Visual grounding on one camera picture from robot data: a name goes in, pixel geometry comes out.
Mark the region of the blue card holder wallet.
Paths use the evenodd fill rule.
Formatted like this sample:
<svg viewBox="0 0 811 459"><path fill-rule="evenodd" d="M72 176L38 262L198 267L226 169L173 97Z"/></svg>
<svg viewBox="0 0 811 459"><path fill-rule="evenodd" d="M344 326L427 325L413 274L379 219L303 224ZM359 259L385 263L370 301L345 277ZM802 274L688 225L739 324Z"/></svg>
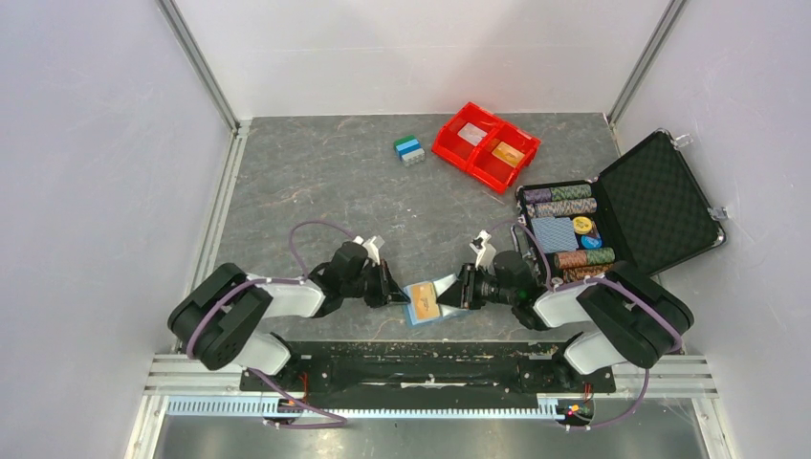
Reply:
<svg viewBox="0 0 811 459"><path fill-rule="evenodd" d="M444 293L455 281L456 276L449 274L432 281L418 282L404 287L408 298L408 303L404 306L405 323L409 327L419 327L462 315L463 310L439 302L439 295Z"/></svg>

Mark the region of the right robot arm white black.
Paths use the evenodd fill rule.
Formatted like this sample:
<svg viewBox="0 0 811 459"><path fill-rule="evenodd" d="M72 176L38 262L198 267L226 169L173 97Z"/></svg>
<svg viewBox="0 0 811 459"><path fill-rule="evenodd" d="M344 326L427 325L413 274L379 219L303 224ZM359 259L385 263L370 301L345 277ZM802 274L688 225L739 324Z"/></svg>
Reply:
<svg viewBox="0 0 811 459"><path fill-rule="evenodd" d="M525 327L547 331L589 322L590 333L567 340L552 357L555 383L576 390L599 370L620 363L649 369L683 344L694 324L690 308L635 265L619 261L605 273L547 289L516 251L503 251L487 270L464 265L437 290L444 306L511 307Z"/></svg>

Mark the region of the orange credit card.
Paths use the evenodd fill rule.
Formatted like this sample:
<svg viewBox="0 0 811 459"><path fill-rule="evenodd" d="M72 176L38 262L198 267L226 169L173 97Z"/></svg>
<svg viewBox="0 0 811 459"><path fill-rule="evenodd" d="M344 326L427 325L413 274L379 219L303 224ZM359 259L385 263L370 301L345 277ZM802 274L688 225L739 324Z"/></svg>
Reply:
<svg viewBox="0 0 811 459"><path fill-rule="evenodd" d="M432 282L414 284L408 288L408 293L416 321L434 320L442 315Z"/></svg>

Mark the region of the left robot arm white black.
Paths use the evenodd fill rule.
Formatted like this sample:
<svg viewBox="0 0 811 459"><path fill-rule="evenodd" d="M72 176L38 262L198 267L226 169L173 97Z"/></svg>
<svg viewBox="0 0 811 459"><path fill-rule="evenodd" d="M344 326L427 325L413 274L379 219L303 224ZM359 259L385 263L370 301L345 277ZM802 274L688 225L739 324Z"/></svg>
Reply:
<svg viewBox="0 0 811 459"><path fill-rule="evenodd" d="M325 317L346 298L359 298L370 308L407 303L380 254L382 244L377 236L357 237L298 278L258 276L224 263L173 309L167 328L206 369L236 363L262 372L277 389L289 389L300 377L296 353L278 335L260 332L260 323L271 317Z"/></svg>

